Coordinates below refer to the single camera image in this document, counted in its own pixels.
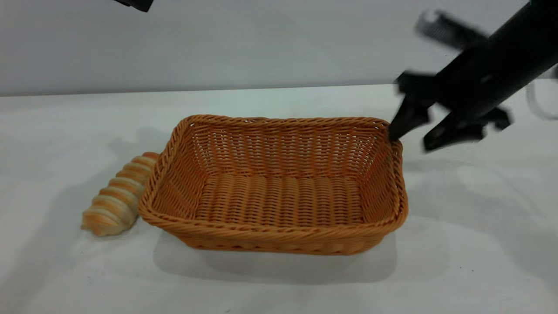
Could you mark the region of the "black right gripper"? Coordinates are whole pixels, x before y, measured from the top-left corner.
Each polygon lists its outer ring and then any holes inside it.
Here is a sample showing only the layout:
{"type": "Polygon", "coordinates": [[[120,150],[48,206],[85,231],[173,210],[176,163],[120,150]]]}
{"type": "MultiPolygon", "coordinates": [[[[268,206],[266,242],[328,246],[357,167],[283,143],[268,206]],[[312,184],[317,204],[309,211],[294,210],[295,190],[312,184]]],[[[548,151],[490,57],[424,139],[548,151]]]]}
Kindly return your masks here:
{"type": "Polygon", "coordinates": [[[389,141],[399,141],[431,123],[430,108],[439,104],[448,115],[423,139],[427,153],[484,139],[484,124],[508,124],[506,113],[493,113],[526,83],[525,45],[485,42],[467,48],[438,73],[405,70],[396,84],[403,100],[389,127],[389,141]]]}

